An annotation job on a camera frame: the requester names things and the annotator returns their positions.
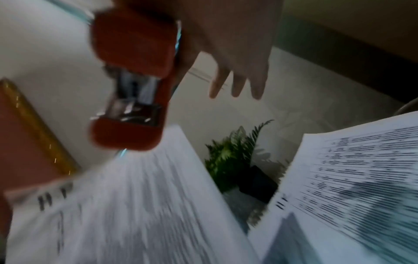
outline white paper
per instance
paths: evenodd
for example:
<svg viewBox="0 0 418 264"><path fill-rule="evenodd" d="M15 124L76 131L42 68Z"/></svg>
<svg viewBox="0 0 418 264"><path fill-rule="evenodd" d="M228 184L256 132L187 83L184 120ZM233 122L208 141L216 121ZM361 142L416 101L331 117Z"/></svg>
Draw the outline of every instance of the white paper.
<svg viewBox="0 0 418 264"><path fill-rule="evenodd" d="M259 263L179 127L152 151L15 202L6 261Z"/></svg>
<svg viewBox="0 0 418 264"><path fill-rule="evenodd" d="M263 263L418 263L418 113L305 135L284 182L280 239ZM289 229L302 260L283 244Z"/></svg>

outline plant pot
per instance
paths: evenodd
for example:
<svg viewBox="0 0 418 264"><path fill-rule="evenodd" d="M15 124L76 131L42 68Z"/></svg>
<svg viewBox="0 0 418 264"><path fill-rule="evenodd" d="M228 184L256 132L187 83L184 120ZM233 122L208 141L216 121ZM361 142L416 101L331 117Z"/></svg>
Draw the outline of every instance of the plant pot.
<svg viewBox="0 0 418 264"><path fill-rule="evenodd" d="M243 176L238 180L239 190L250 195L266 204L277 191L279 185L270 177L264 174L257 166L243 172Z"/></svg>

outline red stapler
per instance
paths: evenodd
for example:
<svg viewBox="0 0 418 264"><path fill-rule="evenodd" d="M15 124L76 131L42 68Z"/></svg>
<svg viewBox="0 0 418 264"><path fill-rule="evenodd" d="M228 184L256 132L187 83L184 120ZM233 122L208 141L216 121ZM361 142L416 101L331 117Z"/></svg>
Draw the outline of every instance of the red stapler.
<svg viewBox="0 0 418 264"><path fill-rule="evenodd" d="M91 45L115 93L93 117L91 136L107 148L150 150L162 137L174 86L175 21L123 8L95 15Z"/></svg>

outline hand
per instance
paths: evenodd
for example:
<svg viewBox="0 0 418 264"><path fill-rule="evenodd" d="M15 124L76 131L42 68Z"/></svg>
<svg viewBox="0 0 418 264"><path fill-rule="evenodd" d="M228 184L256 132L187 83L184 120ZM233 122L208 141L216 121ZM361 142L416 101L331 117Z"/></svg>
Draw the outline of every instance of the hand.
<svg viewBox="0 0 418 264"><path fill-rule="evenodd" d="M179 84L200 51L218 64L209 86L215 98L232 71L232 96L238 97L246 80L251 94L261 99L267 80L268 58L283 0L114 0L116 5L166 14L182 23L175 62Z"/></svg>

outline green foliage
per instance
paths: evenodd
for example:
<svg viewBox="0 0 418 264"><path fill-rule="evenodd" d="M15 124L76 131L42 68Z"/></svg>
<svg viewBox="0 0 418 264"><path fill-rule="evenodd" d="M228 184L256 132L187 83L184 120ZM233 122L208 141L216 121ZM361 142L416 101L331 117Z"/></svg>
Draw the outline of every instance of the green foliage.
<svg viewBox="0 0 418 264"><path fill-rule="evenodd" d="M205 166L222 193L233 189L237 185L239 175L250 167L260 131L271 121L254 127L248 136L241 126L222 141L212 140L211 145L206 145L209 159L205 160Z"/></svg>

